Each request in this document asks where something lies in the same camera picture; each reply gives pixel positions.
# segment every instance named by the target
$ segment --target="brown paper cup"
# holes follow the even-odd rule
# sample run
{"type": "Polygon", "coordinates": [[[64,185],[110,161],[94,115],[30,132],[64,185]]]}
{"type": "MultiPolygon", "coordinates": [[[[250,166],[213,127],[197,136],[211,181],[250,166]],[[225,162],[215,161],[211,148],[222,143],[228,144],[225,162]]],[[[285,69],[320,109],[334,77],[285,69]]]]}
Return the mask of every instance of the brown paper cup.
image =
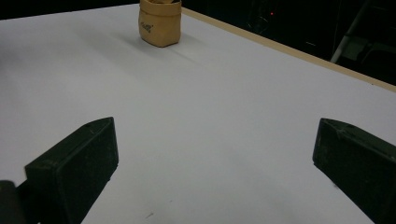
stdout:
{"type": "Polygon", "coordinates": [[[166,47],[180,40],[181,2],[156,4],[140,0],[139,34],[150,44],[166,47]]]}

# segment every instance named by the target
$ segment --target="wooden table edge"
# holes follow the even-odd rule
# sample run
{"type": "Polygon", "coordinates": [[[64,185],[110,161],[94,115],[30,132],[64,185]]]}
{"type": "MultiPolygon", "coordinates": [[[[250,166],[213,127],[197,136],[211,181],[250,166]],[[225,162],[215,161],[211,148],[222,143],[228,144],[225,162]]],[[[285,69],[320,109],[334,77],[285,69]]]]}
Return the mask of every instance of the wooden table edge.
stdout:
{"type": "Polygon", "coordinates": [[[370,83],[372,85],[381,87],[381,88],[386,89],[388,91],[396,92],[396,86],[393,86],[393,85],[391,85],[391,84],[389,84],[387,82],[375,79],[373,77],[368,77],[368,76],[366,76],[364,74],[361,74],[361,73],[355,72],[353,70],[347,69],[347,68],[345,68],[343,66],[340,66],[338,64],[330,63],[328,61],[322,60],[322,59],[320,59],[318,57],[315,57],[313,55],[310,55],[310,54],[307,54],[305,52],[299,51],[297,49],[293,49],[291,47],[279,44],[279,43],[277,43],[277,42],[275,42],[273,40],[270,40],[268,38],[262,37],[260,35],[255,35],[255,34],[253,34],[251,32],[246,31],[246,30],[243,30],[241,28],[235,27],[235,26],[233,26],[231,24],[228,24],[226,22],[218,21],[216,19],[210,18],[210,17],[208,17],[206,15],[203,15],[201,13],[192,11],[192,10],[187,9],[185,7],[182,8],[182,12],[183,12],[183,14],[185,14],[187,16],[193,17],[193,18],[195,18],[195,19],[197,19],[199,21],[204,21],[204,22],[206,22],[208,24],[211,24],[211,25],[214,25],[216,27],[219,27],[220,29],[225,30],[227,32],[230,32],[232,34],[242,36],[242,37],[244,37],[246,39],[249,39],[251,41],[259,43],[259,44],[261,44],[261,45],[263,45],[265,47],[278,50],[280,52],[289,54],[289,55],[291,55],[293,57],[302,59],[302,60],[310,62],[310,63],[314,63],[316,65],[319,65],[319,66],[322,66],[322,67],[325,67],[325,68],[328,68],[328,69],[331,69],[331,70],[339,72],[341,74],[344,74],[344,75],[347,75],[347,76],[350,76],[350,77],[354,77],[356,79],[365,81],[367,83],[370,83]]]}

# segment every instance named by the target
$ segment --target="table surface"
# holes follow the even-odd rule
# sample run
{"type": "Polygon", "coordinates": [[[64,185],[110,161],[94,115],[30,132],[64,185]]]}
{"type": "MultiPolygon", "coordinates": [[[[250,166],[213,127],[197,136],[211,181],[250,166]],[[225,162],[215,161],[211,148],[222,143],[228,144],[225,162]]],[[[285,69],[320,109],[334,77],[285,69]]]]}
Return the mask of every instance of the table surface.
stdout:
{"type": "Polygon", "coordinates": [[[114,117],[120,165],[83,223],[372,223],[312,162],[320,118],[396,144],[396,93],[182,16],[165,49],[138,5],[0,21],[0,179],[114,117]]]}

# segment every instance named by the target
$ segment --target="white table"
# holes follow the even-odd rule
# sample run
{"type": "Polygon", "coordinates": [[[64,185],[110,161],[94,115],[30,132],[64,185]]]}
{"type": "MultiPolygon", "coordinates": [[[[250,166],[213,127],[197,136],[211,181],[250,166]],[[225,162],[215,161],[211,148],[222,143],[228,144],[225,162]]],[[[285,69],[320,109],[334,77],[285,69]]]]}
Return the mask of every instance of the white table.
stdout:
{"type": "Polygon", "coordinates": [[[112,116],[120,165],[83,223],[372,223],[311,158],[320,118],[395,145],[395,91],[187,15],[158,49],[137,17],[0,21],[0,179],[112,116]]]}

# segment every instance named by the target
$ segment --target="dark background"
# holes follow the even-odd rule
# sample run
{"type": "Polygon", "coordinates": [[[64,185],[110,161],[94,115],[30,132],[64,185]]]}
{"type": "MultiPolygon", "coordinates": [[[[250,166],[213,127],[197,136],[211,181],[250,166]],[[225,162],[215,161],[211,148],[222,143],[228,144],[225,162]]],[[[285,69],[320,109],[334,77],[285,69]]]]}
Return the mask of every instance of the dark background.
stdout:
{"type": "MultiPolygon", "coordinates": [[[[329,61],[365,0],[184,0],[183,7],[329,61]]],[[[372,0],[349,35],[337,63],[396,85],[396,1],[372,0]]],[[[17,0],[0,8],[0,20],[138,0],[17,0]]]]}

